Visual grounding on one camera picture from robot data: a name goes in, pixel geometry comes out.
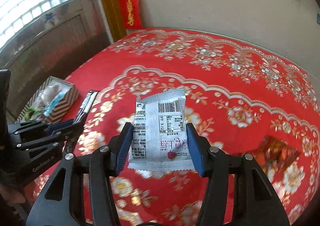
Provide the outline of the person's left hand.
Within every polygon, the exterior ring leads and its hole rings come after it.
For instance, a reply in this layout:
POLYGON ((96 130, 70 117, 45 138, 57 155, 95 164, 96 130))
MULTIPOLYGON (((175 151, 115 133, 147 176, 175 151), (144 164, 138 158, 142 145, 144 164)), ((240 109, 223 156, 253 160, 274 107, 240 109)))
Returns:
POLYGON ((22 195, 20 192, 12 190, 3 184, 0 185, 0 193, 8 206, 14 206, 15 204, 23 204, 26 201, 24 195, 22 195))

